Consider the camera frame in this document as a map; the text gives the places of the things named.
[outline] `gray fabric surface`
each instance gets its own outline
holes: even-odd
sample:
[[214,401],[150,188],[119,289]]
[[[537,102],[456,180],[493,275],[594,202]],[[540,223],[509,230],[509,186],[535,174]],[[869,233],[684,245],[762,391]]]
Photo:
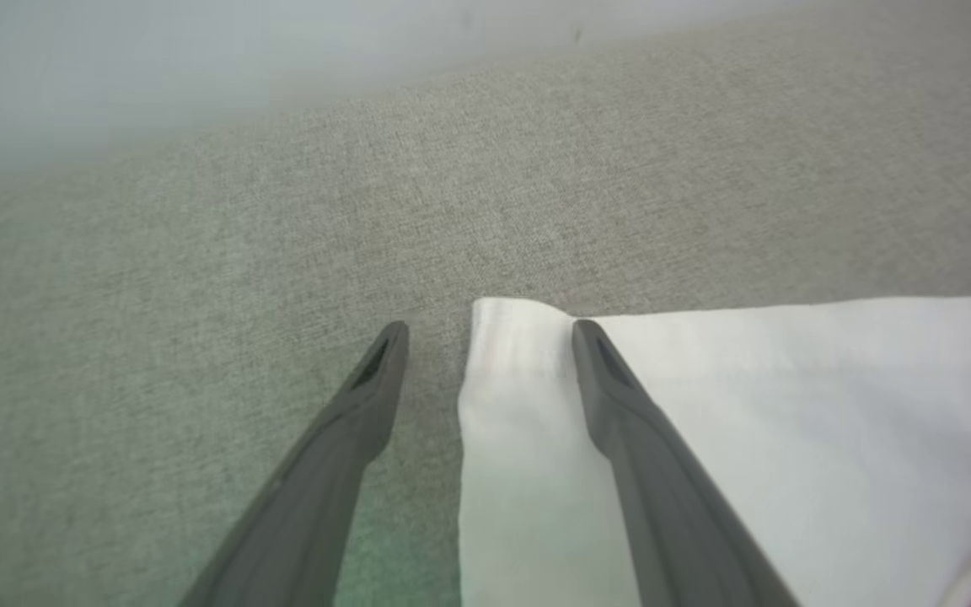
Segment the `gray fabric surface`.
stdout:
[[455,74],[0,195],[0,604],[169,604],[386,321],[343,604],[455,604],[470,303],[971,293],[971,3]]

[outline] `white towel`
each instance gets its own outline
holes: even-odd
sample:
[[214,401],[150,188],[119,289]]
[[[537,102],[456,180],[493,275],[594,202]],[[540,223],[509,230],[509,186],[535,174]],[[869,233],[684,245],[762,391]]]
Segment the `white towel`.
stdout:
[[[971,298],[595,319],[805,607],[971,604]],[[571,316],[474,306],[466,606],[639,604]]]

